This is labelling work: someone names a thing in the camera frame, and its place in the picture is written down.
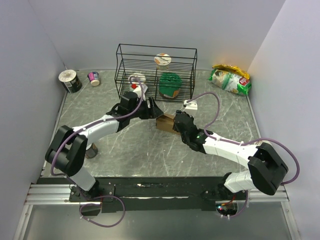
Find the brown cardboard box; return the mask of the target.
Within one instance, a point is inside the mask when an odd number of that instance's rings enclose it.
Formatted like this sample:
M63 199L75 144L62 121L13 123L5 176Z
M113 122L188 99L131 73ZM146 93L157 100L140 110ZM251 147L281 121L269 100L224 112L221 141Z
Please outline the brown cardboard box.
M174 115L164 113L162 116L156 119L156 128L158 130L180 135L179 132L175 131L174 128Z

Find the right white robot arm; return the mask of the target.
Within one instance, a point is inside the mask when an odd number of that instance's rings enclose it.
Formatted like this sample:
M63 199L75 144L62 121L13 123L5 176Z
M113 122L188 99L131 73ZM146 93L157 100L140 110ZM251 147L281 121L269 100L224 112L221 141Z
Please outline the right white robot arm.
M245 167L245 171L226 173L214 188L215 193L223 199L228 200L238 192L252 189L273 196L289 171L270 143L245 145L233 143L214 132L205 133L194 124L194 118L184 111L176 111L173 130L193 151L222 157Z

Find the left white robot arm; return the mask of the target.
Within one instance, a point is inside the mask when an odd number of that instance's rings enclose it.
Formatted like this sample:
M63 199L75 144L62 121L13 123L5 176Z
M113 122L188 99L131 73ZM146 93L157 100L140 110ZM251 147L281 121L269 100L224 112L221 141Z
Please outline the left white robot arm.
M99 181L84 167L87 150L95 141L123 130L134 118L156 119L163 114L153 97L144 99L135 92L127 91L120 102L100 119L73 128L61 126L45 154L45 160L52 169L60 170L62 175L77 185L87 201L94 201L101 190Z

